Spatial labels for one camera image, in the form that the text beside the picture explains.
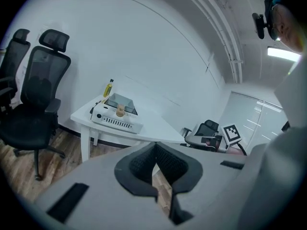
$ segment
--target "chair headrest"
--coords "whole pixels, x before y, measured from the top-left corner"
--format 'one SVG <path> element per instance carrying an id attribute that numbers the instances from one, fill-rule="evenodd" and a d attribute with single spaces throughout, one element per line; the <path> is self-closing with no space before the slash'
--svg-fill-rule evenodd
<path id="1" fill-rule="evenodd" d="M 14 35 L 13 35 L 13 40 L 17 41 L 21 44 L 26 44 L 27 43 L 27 35 L 29 34 L 29 30 L 27 29 L 18 29 Z"/>
<path id="2" fill-rule="evenodd" d="M 65 52 L 69 36 L 65 33 L 48 29 L 39 38 L 39 43 L 56 51 Z"/>

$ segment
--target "black baseboard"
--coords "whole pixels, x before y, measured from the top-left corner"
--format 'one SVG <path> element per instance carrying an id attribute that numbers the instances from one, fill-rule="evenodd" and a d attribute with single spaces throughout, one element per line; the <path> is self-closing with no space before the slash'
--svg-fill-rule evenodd
<path id="1" fill-rule="evenodd" d="M 59 125 L 59 128 L 63 129 L 64 131 L 66 131 L 66 132 L 68 132 L 68 133 L 70 133 L 74 136 L 81 137 L 81 134 L 79 132 L 73 131 L 69 128 L 62 126 L 62 125 Z M 98 143 L 106 145 L 106 146 L 110 146 L 110 147 L 115 147 L 115 148 L 128 148 L 128 147 L 130 147 L 130 146 L 121 145 L 121 144 L 117 144 L 117 143 L 113 143 L 113 142 L 108 142 L 108 141 L 105 141 L 105 140 L 98 140 Z"/>

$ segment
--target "table leg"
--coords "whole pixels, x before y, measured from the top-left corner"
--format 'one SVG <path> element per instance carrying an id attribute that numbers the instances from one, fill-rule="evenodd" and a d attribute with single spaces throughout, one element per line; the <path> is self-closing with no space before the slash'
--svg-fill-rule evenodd
<path id="1" fill-rule="evenodd" d="M 90 158 L 90 128 L 85 125 L 81 125 L 81 156 L 82 162 L 87 161 Z"/>
<path id="2" fill-rule="evenodd" d="M 98 136 L 99 136 L 99 132 L 98 131 L 94 131 L 94 142 L 93 142 L 94 146 L 97 146 Z"/>

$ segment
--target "black cap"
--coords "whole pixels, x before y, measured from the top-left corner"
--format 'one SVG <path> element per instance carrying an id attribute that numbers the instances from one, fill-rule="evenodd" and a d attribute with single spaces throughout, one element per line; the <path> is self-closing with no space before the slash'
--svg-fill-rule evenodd
<path id="1" fill-rule="evenodd" d="M 265 19 L 267 20 L 267 27 L 270 37 L 272 38 L 272 19 L 271 19 L 271 11 L 272 7 L 274 6 L 273 0 L 264 0 L 264 6 L 265 6 Z"/>

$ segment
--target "wooden floor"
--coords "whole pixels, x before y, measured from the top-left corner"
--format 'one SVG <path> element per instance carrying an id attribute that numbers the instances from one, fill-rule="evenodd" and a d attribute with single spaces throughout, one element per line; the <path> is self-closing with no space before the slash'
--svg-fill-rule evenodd
<path id="1" fill-rule="evenodd" d="M 50 145 L 65 152 L 66 158 L 58 154 L 42 150 L 39 153 L 39 173 L 43 180 L 34 179 L 34 154 L 32 151 L 21 151 L 17 158 L 13 148 L 0 141 L 0 163 L 12 189 L 30 201 L 35 201 L 38 195 L 66 173 L 76 168 L 81 162 L 80 138 L 61 129 L 50 141 Z M 120 148 L 102 144 L 93 146 L 91 142 L 91 158 L 115 152 Z M 169 214 L 172 189 L 161 171 L 153 176 L 153 186 L 158 189 L 158 205 Z"/>

